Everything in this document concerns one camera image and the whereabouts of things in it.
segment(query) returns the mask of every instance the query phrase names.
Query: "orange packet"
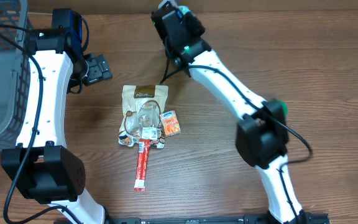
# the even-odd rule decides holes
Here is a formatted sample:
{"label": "orange packet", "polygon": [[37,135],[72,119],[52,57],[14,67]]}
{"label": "orange packet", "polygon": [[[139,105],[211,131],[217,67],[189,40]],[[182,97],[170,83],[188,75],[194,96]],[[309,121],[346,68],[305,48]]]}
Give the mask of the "orange packet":
{"label": "orange packet", "polygon": [[162,126],[164,127],[164,134],[166,137],[174,136],[180,133],[180,126],[177,114],[174,110],[160,114]]}

